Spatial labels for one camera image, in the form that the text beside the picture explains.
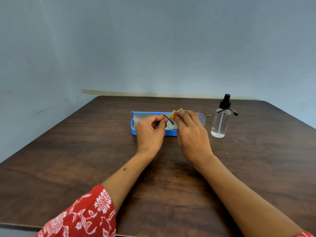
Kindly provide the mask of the person's left hand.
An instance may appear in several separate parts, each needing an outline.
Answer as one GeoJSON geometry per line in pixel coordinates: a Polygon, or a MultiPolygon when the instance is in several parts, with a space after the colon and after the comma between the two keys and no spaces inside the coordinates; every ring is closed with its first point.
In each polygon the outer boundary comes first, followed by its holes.
{"type": "Polygon", "coordinates": [[[137,153],[153,159],[159,152],[165,136],[165,133],[158,132],[162,119],[166,118],[163,115],[150,115],[135,125],[138,142],[137,153]]]}

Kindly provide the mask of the person's right hand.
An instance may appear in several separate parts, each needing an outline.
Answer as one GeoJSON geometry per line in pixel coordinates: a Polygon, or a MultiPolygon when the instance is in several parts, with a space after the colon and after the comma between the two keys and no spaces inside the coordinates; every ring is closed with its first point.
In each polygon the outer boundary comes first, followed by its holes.
{"type": "Polygon", "coordinates": [[[182,118],[182,127],[177,129],[178,144],[184,156],[199,170],[214,159],[208,133],[197,113],[185,110],[177,115],[182,118]]]}

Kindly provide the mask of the thin metal frame eyeglasses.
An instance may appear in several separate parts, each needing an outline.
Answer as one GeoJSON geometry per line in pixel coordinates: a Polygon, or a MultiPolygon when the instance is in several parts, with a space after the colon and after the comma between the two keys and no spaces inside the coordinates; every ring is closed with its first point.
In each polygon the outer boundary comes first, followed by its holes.
{"type": "MultiPolygon", "coordinates": [[[[234,116],[238,116],[238,115],[239,115],[239,113],[238,113],[237,111],[235,111],[234,109],[230,108],[230,110],[231,110],[231,112],[232,112],[231,115],[234,115],[234,116]]],[[[214,114],[215,114],[215,112],[214,112],[213,114],[210,114],[210,115],[204,115],[204,114],[199,113],[199,112],[197,113],[198,118],[199,118],[199,121],[201,122],[201,124],[202,124],[203,126],[204,126],[205,123],[206,123],[206,119],[207,119],[207,118],[210,118],[210,117],[212,117],[212,116],[214,116],[214,114]]],[[[166,116],[166,115],[164,115],[164,114],[163,114],[163,116],[164,116],[164,118],[168,119],[172,124],[175,123],[175,122],[174,122],[173,120],[171,120],[168,116],[166,116]]]]}

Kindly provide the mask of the yellow cleaning cloth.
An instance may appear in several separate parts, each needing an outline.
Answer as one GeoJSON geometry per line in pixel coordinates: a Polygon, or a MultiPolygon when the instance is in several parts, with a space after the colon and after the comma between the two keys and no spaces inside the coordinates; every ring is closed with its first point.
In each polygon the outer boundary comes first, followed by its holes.
{"type": "Polygon", "coordinates": [[[172,111],[172,113],[171,113],[171,115],[169,116],[169,118],[171,119],[171,120],[174,120],[175,119],[175,116],[177,115],[177,112],[179,112],[179,111],[184,111],[182,108],[180,108],[179,110],[173,110],[172,111]]]}

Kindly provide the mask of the person's right forearm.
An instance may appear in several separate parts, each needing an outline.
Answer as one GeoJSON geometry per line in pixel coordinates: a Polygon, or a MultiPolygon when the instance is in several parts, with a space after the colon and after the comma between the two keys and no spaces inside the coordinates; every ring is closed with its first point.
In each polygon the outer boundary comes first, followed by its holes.
{"type": "Polygon", "coordinates": [[[244,237],[292,237],[304,230],[214,159],[198,170],[244,237]]]}

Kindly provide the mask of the person's left forearm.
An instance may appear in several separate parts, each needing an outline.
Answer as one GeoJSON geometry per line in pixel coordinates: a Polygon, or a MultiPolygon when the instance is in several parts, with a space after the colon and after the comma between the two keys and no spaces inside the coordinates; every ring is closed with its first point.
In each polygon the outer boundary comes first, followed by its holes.
{"type": "Polygon", "coordinates": [[[137,150],[136,154],[127,163],[101,184],[109,194],[116,214],[141,173],[158,152],[159,149],[157,148],[137,150]]]}

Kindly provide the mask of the blue eyeglasses case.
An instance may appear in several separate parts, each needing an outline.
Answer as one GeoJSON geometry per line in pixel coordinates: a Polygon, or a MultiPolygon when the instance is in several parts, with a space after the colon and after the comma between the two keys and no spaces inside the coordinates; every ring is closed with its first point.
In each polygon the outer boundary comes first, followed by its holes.
{"type": "MultiPolygon", "coordinates": [[[[132,135],[136,136],[135,125],[142,119],[150,115],[166,115],[170,117],[172,112],[146,112],[146,111],[132,111],[132,120],[131,120],[131,131],[132,135]]],[[[172,124],[169,120],[167,122],[167,126],[165,128],[165,136],[177,136],[177,124],[172,124]]]]}

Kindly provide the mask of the clear spray bottle black nozzle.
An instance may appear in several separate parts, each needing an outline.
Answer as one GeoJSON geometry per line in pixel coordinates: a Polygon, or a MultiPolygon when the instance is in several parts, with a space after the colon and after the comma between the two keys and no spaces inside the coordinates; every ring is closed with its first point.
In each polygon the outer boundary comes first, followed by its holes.
{"type": "Polygon", "coordinates": [[[226,134],[228,122],[232,114],[230,110],[230,95],[225,94],[220,102],[219,108],[215,111],[211,127],[211,135],[215,138],[223,138],[226,134]]]}

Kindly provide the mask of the red floral left sleeve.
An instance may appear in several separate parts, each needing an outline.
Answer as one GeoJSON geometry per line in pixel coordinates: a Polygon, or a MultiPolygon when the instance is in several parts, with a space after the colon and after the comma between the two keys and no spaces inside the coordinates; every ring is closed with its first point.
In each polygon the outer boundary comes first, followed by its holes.
{"type": "Polygon", "coordinates": [[[116,237],[115,217],[108,192],[97,185],[48,221],[34,237],[116,237]]]}

